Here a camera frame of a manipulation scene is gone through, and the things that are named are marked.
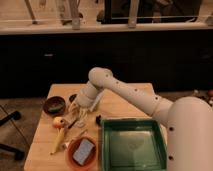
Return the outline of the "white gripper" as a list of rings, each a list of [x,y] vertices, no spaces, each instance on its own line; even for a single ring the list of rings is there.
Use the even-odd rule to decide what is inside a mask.
[[[76,103],[83,108],[90,108],[99,93],[101,93],[101,90],[88,81],[77,94]],[[71,129],[77,121],[73,121],[67,128]]]

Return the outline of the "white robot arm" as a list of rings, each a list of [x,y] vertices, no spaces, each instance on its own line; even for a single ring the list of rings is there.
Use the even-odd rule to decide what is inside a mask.
[[[75,103],[90,108],[108,89],[167,129],[167,171],[213,171],[213,109],[187,96],[172,102],[116,79],[111,70],[95,67]]]

